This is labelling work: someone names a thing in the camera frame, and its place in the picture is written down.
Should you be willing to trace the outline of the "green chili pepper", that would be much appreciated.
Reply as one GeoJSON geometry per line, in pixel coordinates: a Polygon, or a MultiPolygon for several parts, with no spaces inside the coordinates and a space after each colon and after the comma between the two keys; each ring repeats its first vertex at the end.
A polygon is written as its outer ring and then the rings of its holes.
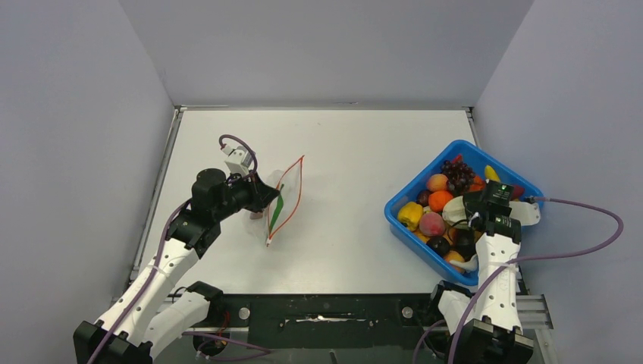
{"type": "Polygon", "coordinates": [[[272,235],[278,224],[280,223],[281,220],[281,215],[283,212],[284,208],[284,198],[281,193],[279,193],[278,197],[271,203],[269,206],[268,210],[268,234],[272,235]]]}

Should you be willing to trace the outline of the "clear zip bag orange zipper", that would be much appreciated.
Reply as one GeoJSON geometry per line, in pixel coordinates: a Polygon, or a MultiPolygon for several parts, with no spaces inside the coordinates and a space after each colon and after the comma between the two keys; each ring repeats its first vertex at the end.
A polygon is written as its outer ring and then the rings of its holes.
{"type": "Polygon", "coordinates": [[[266,247],[270,247],[270,245],[276,241],[276,236],[279,231],[282,230],[292,219],[300,205],[303,194],[304,158],[305,156],[301,155],[288,168],[285,168],[284,170],[274,170],[265,180],[270,187],[277,189],[284,198],[284,208],[281,220],[275,232],[272,235],[268,234],[268,210],[271,202],[268,204],[267,208],[262,210],[262,212],[265,213],[265,218],[262,221],[251,221],[249,219],[249,214],[248,218],[245,220],[249,231],[259,240],[259,242],[264,243],[266,247]]]}

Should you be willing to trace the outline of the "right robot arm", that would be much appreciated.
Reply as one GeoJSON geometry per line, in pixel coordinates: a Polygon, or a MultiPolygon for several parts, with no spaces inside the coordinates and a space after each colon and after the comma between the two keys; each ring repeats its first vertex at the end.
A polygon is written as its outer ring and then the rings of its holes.
{"type": "Polygon", "coordinates": [[[522,227],[511,218],[513,186],[490,180],[483,190],[464,196],[469,228],[480,233],[475,244],[478,289],[441,282],[426,303],[428,317],[447,324],[447,363],[527,363],[532,339],[523,333],[516,303],[515,260],[522,227]]]}

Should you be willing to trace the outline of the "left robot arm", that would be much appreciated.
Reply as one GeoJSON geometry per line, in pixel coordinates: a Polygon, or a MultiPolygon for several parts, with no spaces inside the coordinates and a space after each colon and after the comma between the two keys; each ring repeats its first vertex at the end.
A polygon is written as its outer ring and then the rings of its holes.
{"type": "Polygon", "coordinates": [[[190,199],[165,223],[150,263],[110,309],[75,330],[77,362],[151,363],[185,330],[203,321],[222,293],[201,281],[167,309],[160,307],[219,237],[223,220],[243,209],[261,212],[279,195],[258,175],[232,178],[216,168],[200,171],[190,199]]]}

